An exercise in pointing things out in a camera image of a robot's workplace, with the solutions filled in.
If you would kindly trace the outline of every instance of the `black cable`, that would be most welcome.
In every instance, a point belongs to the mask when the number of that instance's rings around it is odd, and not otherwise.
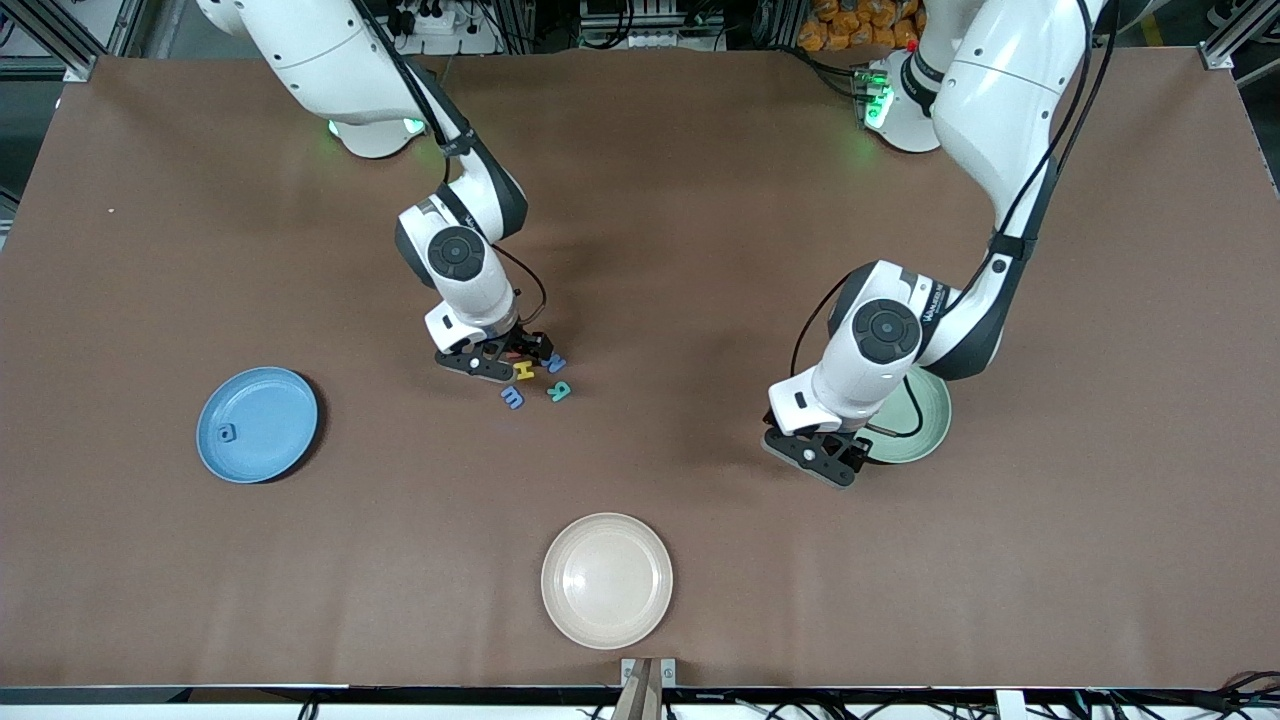
[[[1061,172],[1066,165],[1066,159],[1071,156],[1071,149],[1075,147],[1075,141],[1080,137],[1080,129],[1084,127],[1084,119],[1089,117],[1089,110],[1093,109],[1093,101],[1098,97],[1098,88],[1102,87],[1102,78],[1107,76],[1107,67],[1111,65],[1111,55],[1116,49],[1116,35],[1120,33],[1120,0],[1111,0],[1111,36],[1107,37],[1107,49],[1102,53],[1102,63],[1098,65],[1098,77],[1093,78],[1093,87],[1089,88],[1089,99],[1084,101],[1084,109],[1080,110],[1080,122],[1075,123],[1075,129],[1071,131],[1071,137],[1066,141],[1066,146],[1062,149],[1062,158],[1057,161],[1059,172]],[[1084,76],[1080,76],[1080,82],[1084,82]]]
[[[786,53],[787,55],[791,55],[792,58],[800,60],[801,63],[809,65],[815,70],[822,70],[824,73],[831,73],[833,76],[855,77],[858,74],[856,72],[850,70],[847,68],[837,68],[836,65],[819,63],[818,60],[814,60],[813,56],[810,56],[804,47],[792,47],[790,45],[769,45],[768,47],[764,47],[764,50],[777,50],[780,53]]]
[[[1080,65],[1080,81],[1075,86],[1075,94],[1071,96],[1071,104],[1066,108],[1066,118],[1062,119],[1062,126],[1057,128],[1057,132],[1053,135],[1053,141],[1048,143],[1048,147],[1044,150],[1044,155],[1041,156],[1039,163],[1036,163],[1036,169],[1027,176],[1027,181],[1023,182],[1021,190],[1018,191],[1018,195],[1014,196],[1014,201],[1009,205],[1009,210],[1005,211],[1005,220],[1000,223],[1000,234],[1005,234],[1005,231],[1009,229],[1009,223],[1014,219],[1014,210],[1018,209],[1019,202],[1023,201],[1023,196],[1027,195],[1032,183],[1037,177],[1039,177],[1041,170],[1044,169],[1044,165],[1047,165],[1050,159],[1053,156],[1053,151],[1057,150],[1059,142],[1061,142],[1062,136],[1066,135],[1066,128],[1073,124],[1076,108],[1079,108],[1080,104],[1080,97],[1084,95],[1084,82],[1089,78],[1089,64],[1093,60],[1093,22],[1089,19],[1089,8],[1084,4],[1084,0],[1075,0],[1075,5],[1079,8],[1080,20],[1084,23],[1084,61]]]
[[[1029,176],[1027,176],[1027,179],[1023,181],[1023,186],[1021,188],[1018,190],[1018,195],[1014,196],[1014,201],[1010,202],[1009,209],[1005,210],[1005,219],[1000,223],[1000,228],[996,231],[1000,234],[1005,234],[1005,231],[1009,229],[1009,223],[1011,223],[1014,219],[1014,211],[1018,209],[1018,205],[1023,201],[1023,197],[1027,196],[1027,192],[1030,190],[1032,183],[1036,181],[1037,177],[1039,177],[1041,172],[1044,170],[1044,167],[1048,164],[1050,159],[1053,158],[1053,152],[1057,150],[1059,143],[1066,135],[1066,129],[1074,126],[1075,128],[1074,133],[1079,133],[1079,128],[1084,126],[1084,119],[1085,119],[1084,114],[1080,115],[1078,122],[1073,120],[1075,119],[1075,114],[1079,109],[1080,99],[1084,96],[1084,82],[1089,77],[1089,65],[1093,61],[1093,24],[1089,20],[1089,8],[1084,4],[1084,0],[1075,0],[1075,5],[1080,10],[1080,20],[1084,23],[1084,54],[1083,54],[1084,58],[1080,65],[1082,68],[1080,81],[1075,85],[1075,92],[1071,95],[1071,104],[1068,105],[1066,117],[1062,118],[1062,124],[1057,128],[1057,132],[1053,133],[1053,140],[1048,143],[1048,147],[1044,149],[1044,154],[1041,155],[1039,161],[1036,163],[1036,168],[1030,172]],[[1098,81],[1102,79],[1101,73],[1097,79]],[[977,283],[978,278],[982,277],[982,273],[986,272],[987,263],[989,261],[991,261],[991,252],[987,252],[987,256],[983,258],[982,264],[978,265],[978,269],[969,278],[969,282],[965,283],[964,288],[960,290],[960,293],[956,295],[956,299],[950,305],[942,309],[940,319],[945,318],[947,313],[959,306],[960,301],[964,300],[966,295],[969,295],[969,291],[973,290],[974,283]]]
[[[831,286],[831,290],[827,291],[827,295],[822,296],[822,300],[818,301],[818,306],[814,307],[813,313],[809,314],[809,319],[804,322],[804,327],[800,328],[800,334],[796,337],[796,346],[791,350],[791,372],[787,373],[787,377],[794,377],[796,374],[796,359],[800,356],[800,343],[804,342],[804,336],[805,333],[809,332],[809,325],[813,324],[813,320],[814,318],[818,316],[818,313],[822,313],[822,306],[826,305],[828,300],[831,300],[832,295],[836,295],[836,291],[840,290],[840,286],[845,284],[845,281],[847,281],[849,275],[851,274],[854,274],[852,270],[845,273],[845,277],[840,278],[840,282]]]
[[[854,91],[852,91],[852,90],[846,90],[846,88],[844,88],[844,87],[840,87],[838,85],[836,85],[836,83],[835,83],[835,81],[832,81],[832,79],[831,79],[831,78],[828,78],[827,76],[822,74],[822,72],[820,72],[820,70],[814,70],[814,74],[817,74],[817,76],[818,76],[818,79],[820,79],[820,81],[822,81],[822,85],[826,85],[826,86],[827,86],[827,87],[829,87],[831,90],[836,91],[836,95],[840,95],[840,96],[842,96],[842,97],[847,97],[847,99],[850,99],[850,100],[856,100],[856,99],[858,99],[858,96],[856,96],[856,95],[854,95]]]
[[[9,42],[9,38],[13,37],[13,31],[18,28],[18,20],[9,18],[8,24],[9,24],[9,32],[4,33],[4,40],[0,40],[0,47],[4,47],[5,44]]]
[[[714,53],[716,49],[719,47],[719,38],[724,37],[724,32],[726,31],[739,29],[741,27],[742,27],[742,23],[737,23],[733,27],[728,27],[726,24],[721,24],[721,31],[718,33],[716,33],[716,42],[712,42],[712,53]],[[727,40],[724,41],[724,50],[728,50],[728,41]]]
[[[609,50],[617,47],[618,45],[622,44],[623,40],[627,38],[627,35],[631,33],[631,27],[635,23],[636,9],[632,0],[618,0],[618,1],[625,3],[625,5],[618,8],[618,27],[614,28],[612,33],[609,33],[609,36],[605,38],[603,44],[594,45],[584,40],[582,46],[590,47],[591,50]]]
[[[1105,693],[1105,696],[1107,698],[1107,705],[1111,706],[1111,717],[1114,720],[1129,720],[1129,715],[1124,711],[1123,707],[1120,707],[1120,703],[1116,702],[1115,693],[1107,692],[1107,693]]]
[[[431,105],[426,101],[426,96],[422,95],[421,86],[417,85],[417,78],[413,77],[412,70],[408,69],[407,60],[401,56],[396,50],[396,45],[392,42],[390,37],[387,36],[387,29],[378,22],[374,17],[372,10],[365,4],[365,0],[355,0],[356,12],[360,13],[361,19],[369,24],[372,29],[374,36],[378,38],[378,44],[383,46],[383,51],[390,58],[392,67],[396,68],[396,73],[401,77],[404,83],[406,90],[408,90],[410,97],[413,99],[413,104],[417,105],[419,111],[422,113],[422,118],[426,120],[428,127],[431,128],[431,133],[435,135],[436,145],[444,145],[444,133],[440,132],[440,126],[435,122],[435,114],[431,113]]]
[[[768,715],[764,716],[764,720],[777,720],[778,719],[778,712],[783,707],[799,707],[801,712],[804,712],[805,715],[809,716],[809,720],[819,720],[819,717],[817,715],[814,715],[812,710],[809,710],[808,707],[805,707],[804,705],[801,705],[799,702],[783,702],[782,705],[778,705],[777,707],[774,707],[773,710],[771,710]]]
[[[883,705],[878,705],[878,706],[873,707],[867,715],[863,715],[863,720],[872,720],[872,717],[874,717],[876,715],[878,715],[882,710],[884,710],[886,707],[888,707],[888,706],[891,706],[891,705],[893,705],[896,702],[901,702],[901,700],[905,700],[905,698],[895,698],[895,700],[891,700],[891,701],[888,701],[888,702],[886,702]]]
[[[535,273],[532,269],[530,269],[529,265],[521,263],[520,258],[516,258],[511,252],[507,252],[507,250],[503,246],[500,246],[500,245],[490,245],[489,247],[493,247],[494,250],[497,250],[498,252],[500,252],[504,258],[507,258],[512,263],[520,265],[520,269],[522,269],[526,273],[529,273],[529,277],[534,278],[534,282],[538,284],[538,292],[541,295],[541,299],[538,301],[538,307],[534,307],[534,311],[530,313],[527,318],[521,318],[520,319],[520,324],[522,324],[522,325],[527,325],[529,323],[532,323],[534,320],[538,319],[539,315],[543,314],[543,310],[547,309],[547,286],[543,284],[543,278],[538,277],[538,273]]]
[[[1280,670],[1267,670],[1267,671],[1263,671],[1263,673],[1249,673],[1248,675],[1240,678],[1239,680],[1236,680],[1236,682],[1234,682],[1234,683],[1231,683],[1229,685],[1222,685],[1221,688],[1217,689],[1217,692],[1219,693],[1234,693],[1234,692],[1238,692],[1244,685],[1252,685],[1253,683],[1257,683],[1258,680],[1266,680],[1268,678],[1280,678]],[[1280,691],[1280,688],[1277,688],[1277,687],[1270,687],[1267,689],[1257,691],[1254,693],[1242,693],[1242,694],[1261,694],[1261,693],[1271,693],[1271,692],[1276,692],[1276,691]]]
[[[532,38],[524,37],[521,35],[512,35],[511,32],[507,31],[506,26],[503,26],[498,20],[493,19],[493,15],[489,13],[489,5],[488,4],[479,3],[479,5],[480,5],[480,12],[484,14],[485,22],[489,23],[490,28],[493,28],[494,37],[499,37],[500,36],[500,40],[502,40],[502,51],[504,54],[507,54],[507,55],[515,55],[516,54],[516,53],[511,51],[512,46],[516,45],[515,42],[511,41],[512,37],[515,37],[517,40],[524,40],[525,42],[527,42],[530,45],[534,44]]]
[[[906,388],[906,396],[911,398],[911,407],[915,409],[915,429],[913,429],[909,433],[886,432],[886,430],[882,430],[881,428],[877,428],[876,425],[872,425],[872,424],[868,423],[867,424],[867,429],[868,430],[870,430],[873,433],[879,433],[882,436],[887,436],[887,437],[892,437],[892,438],[901,438],[901,439],[905,439],[905,438],[909,438],[909,437],[915,437],[915,436],[920,434],[920,430],[924,429],[924,410],[920,410],[920,401],[915,398],[915,391],[911,389],[911,378],[908,378],[908,377],[904,375],[902,377],[902,387]],[[928,702],[925,705],[928,705],[929,707],[932,707],[934,710],[946,712],[954,720],[965,720],[964,717],[960,716],[959,712],[951,712],[950,710],[942,707],[941,705],[932,705],[932,703],[928,703]]]
[[[1129,705],[1132,705],[1132,706],[1137,707],[1137,708],[1138,708],[1138,712],[1142,712],[1143,715],[1146,715],[1146,716],[1151,717],[1151,720],[1166,720],[1166,719],[1165,719],[1165,717],[1164,717],[1162,715],[1160,715],[1160,714],[1158,714],[1158,712],[1156,712],[1155,710],[1152,710],[1152,708],[1147,707],[1146,705],[1143,705],[1143,703],[1140,703],[1140,702],[1137,702],[1137,701],[1134,701],[1133,698],[1125,698],[1125,697],[1124,697],[1124,693],[1121,693],[1120,691],[1110,691],[1110,692],[1111,692],[1111,694],[1114,694],[1114,696],[1115,696],[1115,697],[1117,697],[1119,700],[1121,700],[1121,701],[1125,701],[1125,702],[1128,702]]]
[[[320,701],[326,698],[328,696],[319,691],[308,694],[307,700],[302,702],[302,707],[298,710],[298,720],[316,720],[316,717],[320,716]]]

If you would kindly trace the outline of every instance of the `brown table surface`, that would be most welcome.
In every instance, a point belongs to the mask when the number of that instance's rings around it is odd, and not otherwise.
[[[573,393],[431,361],[397,255],[430,142],[351,156],[259,61],[106,59],[69,86],[0,254],[0,682],[1217,685],[1280,665],[1280,204],[1228,73],[1117,54],[997,363],[924,461],[837,492],[759,448],[842,273],[963,283],[992,211],[781,54],[460,59],[529,191]],[[531,283],[516,272],[513,279]],[[810,338],[814,359],[820,338]],[[209,393],[294,368],[308,465],[218,480]],[[594,652],[543,610],[552,538],[649,523],[663,624]]]

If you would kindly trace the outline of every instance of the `blue plate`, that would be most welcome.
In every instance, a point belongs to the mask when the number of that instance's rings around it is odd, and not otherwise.
[[[210,396],[196,424],[196,450],[219,478],[261,483],[302,459],[319,424],[315,391],[301,375],[253,368]]]

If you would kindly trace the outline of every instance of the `cable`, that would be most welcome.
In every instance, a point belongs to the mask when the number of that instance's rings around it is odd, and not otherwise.
[[[908,378],[906,375],[904,375],[902,377],[902,387],[906,388],[906,396],[911,398],[911,407],[915,409],[915,429],[913,429],[909,433],[900,433],[900,432],[896,432],[896,430],[886,430],[884,428],[878,428],[878,427],[876,427],[876,425],[873,425],[870,423],[867,423],[867,429],[868,430],[870,430],[873,433],[879,433],[879,434],[886,436],[886,437],[901,438],[901,439],[906,439],[909,437],[915,437],[915,436],[920,434],[920,430],[924,429],[924,411],[920,410],[920,401],[915,398],[915,392],[911,389],[911,378]],[[945,707],[942,707],[940,705],[931,705],[931,703],[925,703],[925,705],[928,705],[929,707],[932,707],[934,710],[946,712],[954,720],[965,720],[964,717],[960,716],[959,712],[951,712],[950,710],[947,710],[947,708],[945,708]]]
[[[522,325],[527,325],[529,323],[532,323],[534,320],[538,319],[539,315],[543,314],[543,310],[547,309],[547,286],[543,284],[543,278],[538,277],[538,273],[535,273],[534,270],[531,270],[529,268],[529,265],[521,263],[520,258],[516,258],[511,252],[507,252],[507,250],[503,246],[500,246],[500,245],[490,245],[489,247],[493,247],[494,250],[497,250],[498,252],[500,252],[506,259],[508,259],[512,263],[520,265],[520,269],[525,270],[529,274],[529,277],[534,278],[534,283],[538,284],[538,292],[541,295],[541,300],[538,301],[538,307],[534,307],[534,311],[530,313],[527,318],[521,318],[521,320],[520,320],[520,324],[522,324]]]
[[[480,3],[480,12],[484,13],[484,19],[489,20],[489,27],[493,28],[494,37],[498,37],[500,35],[502,51],[504,54],[507,54],[507,55],[515,55],[515,53],[511,51],[511,49],[516,45],[515,42],[511,41],[512,37],[515,37],[517,40],[524,40],[525,42],[527,42],[530,45],[534,44],[532,38],[525,37],[525,36],[518,35],[518,33],[517,35],[512,35],[511,32],[507,32],[507,28],[504,26],[502,26],[500,23],[498,23],[498,20],[493,19],[493,15],[489,14],[489,5],[486,5],[485,3]]]
[[[768,715],[764,716],[764,720],[778,720],[778,711],[781,711],[783,707],[799,707],[801,712],[809,716],[809,720],[819,720],[818,716],[814,715],[812,710],[809,710],[804,705],[800,705],[799,702],[783,702],[782,705],[778,705],[777,707],[771,710]]]
[[[1089,110],[1093,109],[1093,101],[1098,97],[1098,88],[1102,87],[1102,78],[1107,76],[1107,67],[1111,65],[1111,55],[1116,49],[1116,35],[1120,33],[1120,0],[1111,0],[1111,36],[1107,37],[1107,49],[1102,53],[1102,63],[1098,65],[1098,77],[1093,78],[1093,87],[1089,88],[1089,99],[1084,101],[1084,109],[1080,110],[1080,122],[1075,123],[1075,129],[1071,131],[1071,137],[1066,141],[1066,147],[1062,149],[1062,158],[1057,161],[1059,172],[1061,172],[1066,165],[1066,159],[1071,156],[1071,149],[1075,147],[1075,141],[1080,137],[1080,129],[1084,127],[1084,119],[1089,117]],[[1084,82],[1084,76],[1080,76],[1080,82]]]
[[[636,8],[634,0],[625,0],[626,5],[618,10],[618,27],[614,29],[608,40],[603,45],[591,45],[590,42],[582,41],[582,45],[593,50],[609,50],[617,47],[631,35],[631,28],[636,19]],[[623,13],[626,13],[626,28],[622,27]]]
[[[1112,0],[1112,3],[1116,6],[1119,6],[1119,0]],[[1083,53],[1084,58],[1080,65],[1082,68],[1080,81],[1075,85],[1075,92],[1071,95],[1071,104],[1068,105],[1066,117],[1062,118],[1062,124],[1057,128],[1057,132],[1053,133],[1053,140],[1048,143],[1048,147],[1044,149],[1044,154],[1041,155],[1039,161],[1036,163],[1036,168],[1030,172],[1029,176],[1027,176],[1027,179],[1023,181],[1023,186],[1021,188],[1018,190],[1018,195],[1014,196],[1014,201],[1009,204],[1009,209],[1005,210],[1005,219],[1000,223],[1000,228],[996,231],[1000,234],[1005,234],[1005,231],[1009,229],[1009,223],[1011,223],[1014,219],[1014,211],[1018,209],[1018,205],[1021,204],[1023,197],[1027,196],[1027,192],[1030,190],[1032,183],[1036,182],[1036,178],[1038,178],[1041,172],[1044,170],[1044,167],[1048,164],[1050,159],[1053,158],[1053,152],[1057,150],[1059,143],[1061,143],[1062,137],[1066,135],[1066,129],[1069,127],[1073,128],[1073,138],[1079,135],[1080,128],[1084,127],[1084,120],[1088,117],[1088,106],[1092,105],[1092,96],[1097,95],[1097,88],[1101,86],[1102,82],[1103,73],[1100,72],[1098,77],[1094,81],[1094,88],[1091,94],[1091,100],[1087,102],[1087,108],[1080,114],[1079,120],[1076,120],[1075,114],[1079,109],[1080,99],[1084,96],[1084,82],[1089,77],[1089,65],[1093,61],[1093,23],[1089,19],[1089,8],[1084,4],[1084,0],[1075,0],[1075,5],[1080,10],[1080,20],[1084,23],[1084,53]],[[1112,32],[1111,42],[1107,44],[1106,56],[1102,60],[1103,68],[1107,64],[1110,64],[1110,55],[1115,49],[1114,41],[1115,41],[1115,33]],[[1060,161],[1059,173],[1061,173],[1061,169],[1062,169],[1062,163]],[[951,310],[956,309],[960,305],[960,301],[964,300],[966,295],[969,295],[969,291],[973,290],[974,283],[977,283],[978,278],[982,277],[982,274],[987,270],[987,263],[989,261],[991,261],[991,252],[988,251],[986,258],[983,258],[982,264],[978,265],[978,269],[974,272],[973,277],[969,278],[969,282],[965,283],[964,288],[960,290],[960,293],[956,295],[955,301],[952,301],[950,305],[942,309],[941,314],[938,315],[940,319],[945,318],[948,313],[951,313]]]
[[[809,65],[815,70],[822,70],[840,77],[855,77],[858,73],[847,68],[837,68],[836,65],[828,65],[826,63],[819,63],[814,60],[804,47],[792,47],[790,45],[769,45],[763,47],[763,50],[777,50],[780,53],[786,53],[792,58],[800,60],[801,63]]]
[[[1066,108],[1066,118],[1062,119],[1062,124],[1057,128],[1053,135],[1053,141],[1048,143],[1044,149],[1044,155],[1041,156],[1039,163],[1036,163],[1036,169],[1032,170],[1027,179],[1023,182],[1023,187],[1014,196],[1014,201],[1009,204],[1009,209],[1005,210],[1005,220],[1000,223],[1000,234],[1005,234],[1009,229],[1009,223],[1014,219],[1014,210],[1023,201],[1027,191],[1032,188],[1032,183],[1039,177],[1041,170],[1048,164],[1050,159],[1053,156],[1053,151],[1057,150],[1059,142],[1062,141],[1062,136],[1066,135],[1066,128],[1073,124],[1076,109],[1080,104],[1080,97],[1084,95],[1084,81],[1089,77],[1089,64],[1093,60],[1093,22],[1089,19],[1089,8],[1084,4],[1084,0],[1075,0],[1075,5],[1080,10],[1080,19],[1084,22],[1084,60],[1080,65],[1080,81],[1075,85],[1075,95],[1071,96],[1071,104]]]
[[[390,37],[387,36],[385,28],[374,17],[372,10],[365,4],[365,0],[355,0],[356,10],[360,13],[361,19],[372,29],[374,36],[378,38],[379,45],[383,46],[383,51],[390,58],[392,67],[396,68],[396,73],[401,77],[404,83],[406,90],[408,90],[410,97],[413,99],[413,104],[417,105],[419,111],[422,113],[422,118],[426,124],[431,128],[431,133],[435,135],[436,145],[444,145],[444,133],[440,132],[440,126],[435,122],[435,114],[431,113],[431,105],[426,101],[426,96],[422,95],[422,87],[419,86],[417,78],[408,69],[408,64],[399,53],[396,51],[396,45],[392,42]]]
[[[328,694],[319,691],[311,692],[298,710],[298,720],[316,720],[320,716],[321,700],[328,700]]]
[[[818,301],[818,306],[814,307],[813,313],[809,314],[809,319],[804,322],[804,327],[800,328],[800,334],[796,336],[796,346],[791,350],[791,372],[787,373],[787,377],[795,377],[796,374],[796,357],[800,356],[800,343],[804,342],[804,336],[805,333],[809,332],[809,325],[813,324],[813,320],[814,318],[818,316],[818,313],[822,313],[822,306],[826,305],[828,300],[831,300],[832,295],[836,295],[836,291],[840,290],[840,286],[845,284],[845,281],[847,281],[849,275],[852,274],[854,274],[852,270],[845,273],[845,277],[840,278],[840,282],[831,286],[831,290],[827,291],[827,295],[822,296],[822,300]]]
[[[1110,692],[1110,694],[1115,696],[1116,698],[1119,698],[1121,701],[1126,700],[1124,697],[1124,693],[1121,693],[1120,691],[1108,691],[1108,692]],[[1137,702],[1137,701],[1134,701],[1132,698],[1126,700],[1126,702],[1129,702],[1130,705],[1133,705],[1134,707],[1137,707],[1138,712],[1142,712],[1143,715],[1147,715],[1148,717],[1151,717],[1151,720],[1166,720],[1162,715],[1160,715],[1158,712],[1156,712],[1155,710],[1147,707],[1146,705],[1143,705],[1140,702]]]
[[[1221,688],[1219,688],[1217,692],[1219,693],[1236,693],[1244,685],[1252,685],[1253,683],[1257,683],[1258,680],[1266,680],[1266,679],[1270,679],[1270,678],[1280,678],[1280,671],[1277,671],[1277,670],[1268,670],[1268,671],[1265,671],[1265,673],[1249,673],[1248,675],[1240,678],[1239,680],[1235,680],[1234,683],[1231,683],[1229,685],[1222,685]],[[1270,687],[1270,688],[1263,689],[1263,691],[1257,691],[1257,692],[1252,692],[1252,693],[1247,692],[1247,693],[1240,693],[1240,694],[1261,694],[1261,693],[1276,692],[1277,689],[1280,689],[1280,687],[1275,687],[1274,685],[1274,687]]]

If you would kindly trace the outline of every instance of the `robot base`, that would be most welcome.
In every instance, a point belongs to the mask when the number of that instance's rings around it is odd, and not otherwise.
[[[888,73],[890,83],[899,83],[902,63],[910,60],[906,50],[895,50],[888,58],[876,60],[870,69]],[[933,132],[933,119],[927,118],[920,106],[901,88],[893,91],[893,104],[884,111],[879,127],[867,126],[879,133],[886,142],[906,152],[928,152],[938,149],[938,136]]]
[[[416,129],[410,124],[412,123],[406,120],[381,120],[364,126],[334,122],[330,129],[353,155],[376,160],[394,155],[408,145],[413,136],[422,132],[421,123],[415,126]]]

